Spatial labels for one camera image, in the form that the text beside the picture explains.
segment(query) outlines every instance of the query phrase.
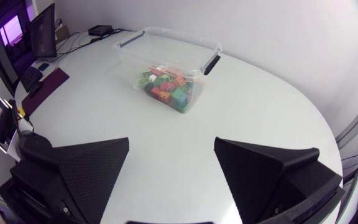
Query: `black handle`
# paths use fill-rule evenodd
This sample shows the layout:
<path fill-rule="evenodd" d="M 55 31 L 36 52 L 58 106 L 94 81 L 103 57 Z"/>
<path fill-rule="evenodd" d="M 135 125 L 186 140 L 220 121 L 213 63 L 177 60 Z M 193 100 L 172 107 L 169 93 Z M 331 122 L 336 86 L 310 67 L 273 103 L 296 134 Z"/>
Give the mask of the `black handle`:
<path fill-rule="evenodd" d="M 212 68 L 214 68 L 214 66 L 219 61 L 219 59 L 221 59 L 221 56 L 219 56 L 219 55 L 215 56 L 215 58 L 212 60 L 212 62 L 209 63 L 209 65 L 206 67 L 204 75 L 209 74 L 209 72 L 212 70 Z"/>
<path fill-rule="evenodd" d="M 145 31 L 143 30 L 141 34 L 137 35 L 136 37 L 133 37 L 132 39 L 126 41 L 125 43 L 123 43 L 123 44 L 122 44 L 122 43 L 119 43 L 119 47 L 120 47 L 120 48 L 121 48 L 121 47 L 124 47 L 125 45 L 131 43 L 132 41 L 137 40 L 137 39 L 143 37 L 144 34 L 145 34 Z"/>

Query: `computer monitor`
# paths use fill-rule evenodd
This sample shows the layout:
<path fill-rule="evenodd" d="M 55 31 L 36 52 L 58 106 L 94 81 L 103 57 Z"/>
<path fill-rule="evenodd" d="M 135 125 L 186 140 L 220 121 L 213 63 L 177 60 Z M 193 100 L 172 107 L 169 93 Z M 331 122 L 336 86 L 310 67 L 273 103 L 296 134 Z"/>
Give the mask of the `computer monitor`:
<path fill-rule="evenodd" d="M 128 138 L 52 147 L 23 132 L 18 146 L 22 159 L 0 194 L 22 223 L 100 223 Z"/>
<path fill-rule="evenodd" d="M 51 4 L 30 22 L 34 57 L 56 57 L 55 4 Z"/>
<path fill-rule="evenodd" d="M 215 139 L 214 150 L 243 223 L 319 223 L 344 194 L 319 150 Z"/>

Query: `monitor screen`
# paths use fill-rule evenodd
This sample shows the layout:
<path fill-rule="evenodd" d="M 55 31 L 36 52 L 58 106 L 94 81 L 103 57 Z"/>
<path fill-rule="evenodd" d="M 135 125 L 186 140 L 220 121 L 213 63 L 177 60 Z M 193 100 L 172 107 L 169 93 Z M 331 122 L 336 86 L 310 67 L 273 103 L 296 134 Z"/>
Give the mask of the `monitor screen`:
<path fill-rule="evenodd" d="M 51 4 L 30 23 L 34 57 L 56 57 L 55 4 Z"/>
<path fill-rule="evenodd" d="M 17 15 L 0 28 L 0 35 L 4 46 L 7 44 L 13 46 L 21 40 L 23 32 Z"/>

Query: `desk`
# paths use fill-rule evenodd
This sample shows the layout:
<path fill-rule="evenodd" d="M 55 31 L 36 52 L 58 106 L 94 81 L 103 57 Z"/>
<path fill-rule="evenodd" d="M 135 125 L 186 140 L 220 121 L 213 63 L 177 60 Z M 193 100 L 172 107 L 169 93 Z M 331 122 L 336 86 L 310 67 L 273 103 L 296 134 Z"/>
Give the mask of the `desk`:
<path fill-rule="evenodd" d="M 102 223 L 241 223 L 213 151 L 216 136 L 289 149 L 317 147 L 319 161 L 342 175 L 339 151 L 323 116 L 285 81 L 221 54 L 204 93 L 181 114 L 126 81 L 111 46 L 129 34 L 63 58 L 58 66 L 70 78 L 31 116 L 35 132 L 54 147 L 129 138 L 129 153 Z M 19 84 L 18 104 L 25 96 Z M 334 223 L 338 210 L 339 205 L 325 222 Z"/>

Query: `yellow object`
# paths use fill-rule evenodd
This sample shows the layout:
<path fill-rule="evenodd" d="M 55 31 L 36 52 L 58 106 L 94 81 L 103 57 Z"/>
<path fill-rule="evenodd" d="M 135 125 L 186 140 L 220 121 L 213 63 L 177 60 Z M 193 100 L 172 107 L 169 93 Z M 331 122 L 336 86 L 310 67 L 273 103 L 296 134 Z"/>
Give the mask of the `yellow object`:
<path fill-rule="evenodd" d="M 22 117 L 24 117 L 25 112 L 24 112 L 23 107 L 20 107 L 19 109 L 17 109 L 17 112 L 19 112 L 19 114 L 20 114 Z"/>

